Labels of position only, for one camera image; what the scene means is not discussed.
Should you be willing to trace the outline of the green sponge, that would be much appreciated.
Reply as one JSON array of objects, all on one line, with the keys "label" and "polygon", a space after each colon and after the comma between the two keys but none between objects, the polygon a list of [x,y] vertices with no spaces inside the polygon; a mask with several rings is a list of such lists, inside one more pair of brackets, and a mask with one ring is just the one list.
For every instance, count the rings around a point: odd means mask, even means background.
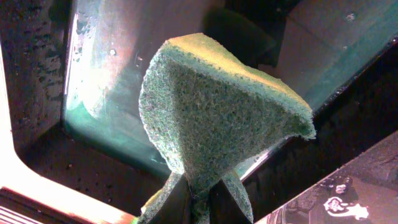
[{"label": "green sponge", "polygon": [[202,33],[166,40],[146,70],[139,115],[171,175],[143,220],[164,204],[179,177],[193,195],[195,223],[208,223],[210,189],[225,184],[254,220],[235,167],[287,138],[316,136],[312,109],[278,78],[248,67]]}]

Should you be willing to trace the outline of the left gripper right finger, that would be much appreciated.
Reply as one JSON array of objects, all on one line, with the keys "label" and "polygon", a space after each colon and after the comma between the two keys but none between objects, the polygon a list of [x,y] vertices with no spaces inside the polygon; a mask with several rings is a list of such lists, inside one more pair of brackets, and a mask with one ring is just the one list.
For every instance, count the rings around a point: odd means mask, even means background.
[{"label": "left gripper right finger", "polygon": [[209,211],[210,224],[251,224],[222,180],[210,190]]}]

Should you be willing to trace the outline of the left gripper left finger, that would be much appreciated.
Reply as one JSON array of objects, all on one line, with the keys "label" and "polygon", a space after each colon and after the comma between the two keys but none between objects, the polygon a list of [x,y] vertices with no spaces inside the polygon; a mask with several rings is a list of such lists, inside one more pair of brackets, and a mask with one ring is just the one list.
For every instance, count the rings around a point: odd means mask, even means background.
[{"label": "left gripper left finger", "polygon": [[155,224],[191,224],[192,195],[185,176],[181,176],[155,215]]}]

